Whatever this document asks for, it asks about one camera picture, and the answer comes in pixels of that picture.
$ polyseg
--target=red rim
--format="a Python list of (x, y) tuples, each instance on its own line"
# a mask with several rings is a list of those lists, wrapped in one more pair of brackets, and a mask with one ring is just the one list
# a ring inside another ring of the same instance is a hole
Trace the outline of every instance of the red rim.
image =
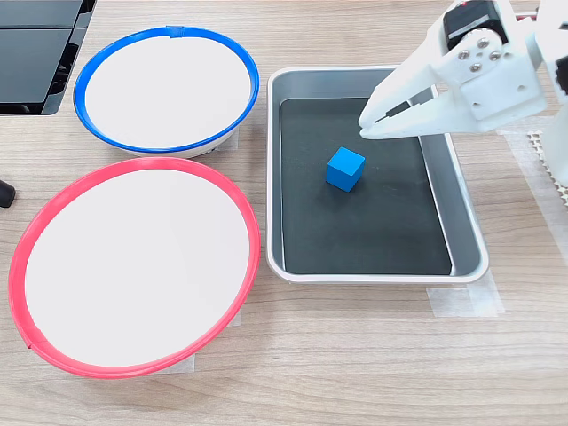
[[(132, 171), (150, 169), (178, 170), (193, 174), (200, 178), (207, 179), (209, 182), (217, 185), (225, 191), (229, 197), (231, 197), (241, 211), (247, 225), (250, 246), (247, 272), (241, 285), (241, 289), (229, 307), (229, 310), (215, 326), (182, 351), (173, 353), (168, 357), (131, 367), (99, 367), (71, 359), (55, 349), (55, 347), (47, 341), (42, 332), (36, 327), (36, 324), (29, 313), (28, 304), (26, 302), (25, 277), (28, 259), (32, 248), (35, 246), (37, 239), (52, 219), (79, 195), (92, 189), (94, 186), (107, 181), (108, 179), (116, 178), (117, 176), (131, 173)], [(49, 201), (45, 207), (43, 207), (24, 232), (14, 253), (8, 279), (8, 296), (10, 299), (12, 316), (16, 323), (16, 327), (18, 328), (18, 331), (20, 331), (20, 335), (24, 339), (28, 348), (32, 349), (40, 357), (62, 370), (75, 375), (94, 377), (98, 379), (118, 379), (147, 375), (154, 371), (176, 364), (182, 359), (193, 355), (213, 340), (231, 322), (233, 317), (245, 303), (245, 300), (252, 289), (256, 272), (258, 271), (258, 266), (260, 264), (260, 241), (260, 229), (258, 227), (258, 222), (256, 221), (255, 212), (250, 206), (249, 200), (247, 200), (247, 197), (241, 192), (235, 183), (218, 171), (198, 162), (181, 160), (178, 158), (147, 157), (128, 160), (126, 162), (118, 162), (103, 169), (94, 171), (68, 186), (61, 193), (56, 195), (55, 198)]]

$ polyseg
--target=blue rim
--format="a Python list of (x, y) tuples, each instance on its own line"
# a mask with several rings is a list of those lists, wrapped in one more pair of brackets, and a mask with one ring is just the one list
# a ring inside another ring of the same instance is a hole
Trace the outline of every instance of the blue rim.
[[(194, 142), (190, 145), (185, 146), (175, 146), (173, 148), (140, 148), (137, 146), (129, 146), (125, 144), (121, 144), (111, 138), (105, 136), (91, 121), (91, 118), (87, 114), (87, 109), (85, 107), (85, 92), (87, 89), (87, 85), (89, 84), (89, 80), (91, 79), (94, 72), (97, 70), (100, 64), (103, 63), (105, 59), (107, 59), (110, 55), (119, 51), (125, 46), (129, 44), (133, 44), (139, 42), (141, 40), (145, 40), (151, 37), (161, 37), (161, 36), (168, 36), (170, 38), (176, 37), (201, 37), (201, 38), (208, 38), (209, 40), (214, 40), (221, 44), (224, 44), (229, 49), (234, 51), (239, 58), (241, 58), (242, 62), (247, 67), (248, 75), (250, 76), (250, 85), (251, 85), (251, 92), (250, 98), (248, 99), (248, 105), (244, 112), (241, 114), (237, 120), (233, 122), (229, 127), (220, 131), (217, 135), (211, 136), (210, 138), (203, 139), (199, 142)], [(105, 49), (97, 53), (83, 68), (81, 74), (77, 78), (77, 83), (75, 85), (75, 92), (74, 92), (74, 101), (75, 101), (75, 111), (79, 117), (79, 120), (83, 123), (83, 125), (97, 138), (104, 140), (110, 145), (117, 146), (122, 149), (126, 149), (128, 151), (134, 151), (137, 153), (145, 153), (145, 154), (166, 154), (166, 153), (177, 153), (180, 151), (186, 151), (189, 149), (197, 148), (198, 146), (207, 145), (214, 140), (217, 140), (228, 132), (233, 130), (237, 127), (249, 114), (252, 107), (255, 105), (256, 98), (258, 97), (258, 90), (260, 87), (260, 76), (258, 74), (258, 68), (256, 67), (255, 61), (251, 58), (249, 53), (237, 42), (226, 37), (225, 35), (216, 33), (214, 31), (209, 31), (203, 28), (192, 28), (192, 27), (161, 27), (161, 28), (152, 28), (147, 29), (145, 31), (140, 31), (139, 33), (135, 33), (132, 35), (128, 35), (116, 42), (109, 44)]]

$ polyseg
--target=black device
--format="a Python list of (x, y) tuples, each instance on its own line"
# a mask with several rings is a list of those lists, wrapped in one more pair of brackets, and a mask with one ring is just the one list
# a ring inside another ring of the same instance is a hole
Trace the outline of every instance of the black device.
[(0, 180), (0, 207), (4, 207), (5, 209), (10, 207), (15, 196), (16, 190), (14, 187)]
[(503, 44), (509, 42), (495, 3), (489, 0), (469, 0), (458, 4), (444, 15), (447, 49), (450, 51), (474, 29), (495, 31)]
[(0, 0), (0, 115), (58, 111), (95, 0)]

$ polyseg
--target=black mat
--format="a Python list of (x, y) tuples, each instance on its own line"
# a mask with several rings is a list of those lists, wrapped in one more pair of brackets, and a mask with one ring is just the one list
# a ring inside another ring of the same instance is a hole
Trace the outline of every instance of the black mat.
[[(282, 226), (292, 273), (449, 275), (417, 138), (365, 140), (366, 99), (290, 99), (280, 110)], [(350, 193), (326, 183), (340, 146), (366, 157)]]

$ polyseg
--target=metal tray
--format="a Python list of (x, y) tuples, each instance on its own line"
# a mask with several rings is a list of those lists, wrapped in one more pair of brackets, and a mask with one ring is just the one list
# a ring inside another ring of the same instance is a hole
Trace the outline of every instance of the metal tray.
[[(488, 255), (447, 135), (367, 141), (357, 118), (392, 67), (290, 68), (268, 83), (267, 257), (296, 283), (463, 284)], [(425, 91), (411, 103), (435, 96)], [(366, 156), (350, 193), (339, 146)]]

